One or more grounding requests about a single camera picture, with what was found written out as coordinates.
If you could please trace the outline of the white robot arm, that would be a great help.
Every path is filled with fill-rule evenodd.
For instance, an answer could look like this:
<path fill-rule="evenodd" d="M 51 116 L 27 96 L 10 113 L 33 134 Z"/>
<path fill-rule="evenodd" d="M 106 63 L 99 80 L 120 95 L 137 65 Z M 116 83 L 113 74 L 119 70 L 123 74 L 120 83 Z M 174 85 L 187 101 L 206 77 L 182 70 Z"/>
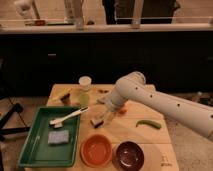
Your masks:
<path fill-rule="evenodd" d="M 213 142 L 213 107 L 168 95 L 146 87 L 141 72 L 131 72 L 119 78 L 106 95 L 105 105 L 115 112 L 128 101 L 144 104 Z"/>

